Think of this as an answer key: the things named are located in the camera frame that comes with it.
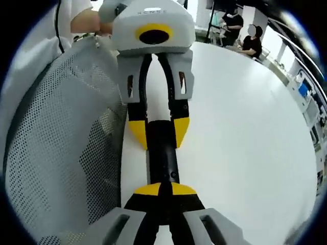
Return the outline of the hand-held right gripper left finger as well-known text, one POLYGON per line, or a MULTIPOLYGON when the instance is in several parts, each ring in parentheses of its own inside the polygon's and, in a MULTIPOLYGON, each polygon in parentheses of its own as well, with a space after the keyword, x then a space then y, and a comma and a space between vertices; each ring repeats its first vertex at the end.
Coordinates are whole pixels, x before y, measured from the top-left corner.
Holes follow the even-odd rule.
POLYGON ((135 190, 124 208, 114 208, 86 231, 86 244, 155 244, 161 183, 135 190))

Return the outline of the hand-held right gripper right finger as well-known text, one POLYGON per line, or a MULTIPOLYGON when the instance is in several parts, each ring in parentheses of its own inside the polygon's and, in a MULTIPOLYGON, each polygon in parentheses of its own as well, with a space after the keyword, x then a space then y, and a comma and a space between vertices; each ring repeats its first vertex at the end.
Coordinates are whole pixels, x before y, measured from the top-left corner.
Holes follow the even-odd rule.
POLYGON ((249 244, 243 230, 214 208, 205 208, 196 191, 163 183, 163 207, 173 244, 249 244))

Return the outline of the person's left hand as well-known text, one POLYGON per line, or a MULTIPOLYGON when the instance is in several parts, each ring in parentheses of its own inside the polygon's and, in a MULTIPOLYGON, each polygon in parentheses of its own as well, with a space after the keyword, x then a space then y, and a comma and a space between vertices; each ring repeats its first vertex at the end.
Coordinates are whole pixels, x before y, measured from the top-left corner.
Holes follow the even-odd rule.
POLYGON ((101 22, 97 11, 86 9, 71 20, 71 33, 98 33, 99 35, 111 35, 112 23, 101 22))

